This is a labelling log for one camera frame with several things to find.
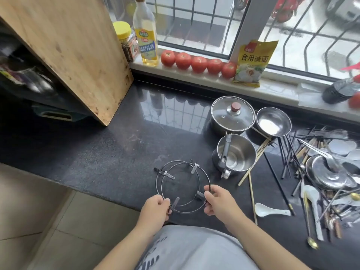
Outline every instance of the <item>gold spoon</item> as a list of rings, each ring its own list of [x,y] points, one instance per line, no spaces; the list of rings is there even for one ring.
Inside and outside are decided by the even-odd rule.
[[[305,217],[306,217],[306,228],[307,228],[307,234],[308,234],[308,238],[307,238],[307,243],[313,248],[313,249],[318,249],[319,246],[317,245],[316,241],[311,237],[311,232],[310,232],[310,223],[309,223],[309,203],[308,203],[308,198],[306,197],[306,192],[304,191],[304,205],[305,205]]]
[[[350,193],[350,197],[354,201],[360,201],[360,194],[358,194],[358,193],[352,192],[352,193]]]

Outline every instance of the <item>black countertop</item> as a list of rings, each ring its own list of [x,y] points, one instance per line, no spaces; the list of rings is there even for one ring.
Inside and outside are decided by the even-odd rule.
[[[141,79],[156,81],[163,86],[172,83],[148,77]],[[179,85],[182,84],[172,83],[169,87]],[[228,189],[244,213],[253,219],[248,180],[240,187],[237,183],[242,175],[220,180],[220,173],[211,160],[219,137],[209,127],[209,110],[214,98],[222,93],[186,85],[183,90],[203,93],[203,96],[136,80],[108,127],[101,126],[93,118],[76,123],[55,121],[37,117],[17,106],[5,108],[3,105],[0,162],[140,210],[145,200],[156,194],[154,167],[160,168],[173,160],[193,159],[205,170],[211,183]],[[269,105],[254,99],[250,99],[250,103],[255,109]],[[310,116],[314,122],[330,123],[334,127],[359,128],[358,125],[318,117],[309,112],[284,110],[292,118],[294,128],[312,127],[312,123],[304,122],[304,118]],[[280,177],[282,163],[278,147],[267,148],[267,154]],[[177,180],[165,180],[165,195],[172,201],[176,196],[180,197],[180,201],[191,200],[197,190],[197,181],[185,175],[183,170],[177,173]],[[287,209],[263,157],[251,174],[256,203]],[[200,182],[201,187],[206,183],[203,177]],[[296,183],[294,178],[282,181],[288,197],[291,197]],[[343,239],[335,239],[333,243],[327,240],[319,242],[320,249],[312,250],[306,244],[301,201],[298,197],[291,197],[290,201],[296,217],[258,217],[259,226],[312,269],[360,268],[357,257],[360,254],[359,229],[344,229]],[[198,205],[201,202],[194,201],[189,207],[195,209]],[[227,232],[221,222],[205,215],[202,209],[192,214],[174,213],[170,221]]]

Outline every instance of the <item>person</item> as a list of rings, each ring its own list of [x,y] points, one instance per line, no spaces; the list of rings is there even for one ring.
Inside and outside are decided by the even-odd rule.
[[[146,200],[134,229],[94,270],[309,270],[248,219],[229,191],[205,186],[204,212],[215,215],[235,236],[193,226],[166,225],[170,200]]]

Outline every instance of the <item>window sill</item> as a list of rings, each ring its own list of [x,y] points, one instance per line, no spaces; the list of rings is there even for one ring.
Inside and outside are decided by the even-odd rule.
[[[313,112],[323,113],[342,119],[356,122],[360,121],[360,111],[357,110],[324,110],[299,106],[298,83],[307,83],[317,87],[325,87],[330,84],[326,81],[319,81],[317,79],[309,79],[285,72],[276,72],[274,70],[266,69],[260,80],[260,87],[253,88],[238,83],[232,83],[230,80],[221,77],[221,74],[219,74],[220,76],[212,76],[208,74],[206,70],[202,74],[197,74],[192,72],[191,67],[187,70],[179,70],[175,65],[169,68],[163,66],[161,62],[159,62],[157,67],[146,66],[143,64],[140,55],[137,56],[133,63],[130,63],[130,68],[176,80],[185,80],[197,85],[208,86],[240,95],[311,110]]]

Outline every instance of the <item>yellow food package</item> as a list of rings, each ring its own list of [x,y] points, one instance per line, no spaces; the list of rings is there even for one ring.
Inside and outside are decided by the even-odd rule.
[[[267,67],[278,40],[272,42],[250,41],[240,47],[236,75],[233,82],[260,87],[259,79]]]

